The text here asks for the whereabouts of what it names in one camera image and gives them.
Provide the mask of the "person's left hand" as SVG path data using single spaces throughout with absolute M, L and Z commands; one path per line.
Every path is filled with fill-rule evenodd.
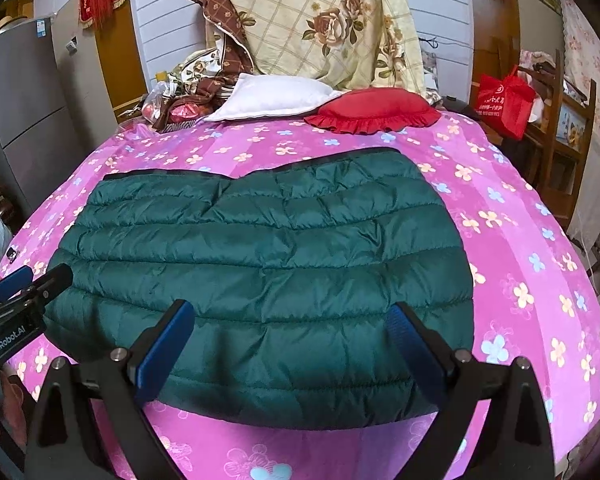
M 12 437 L 19 446 L 27 443 L 27 423 L 22 410 L 22 390 L 4 372 L 0 372 L 1 388 L 3 393 L 3 414 L 7 422 L 6 427 L 12 430 Z

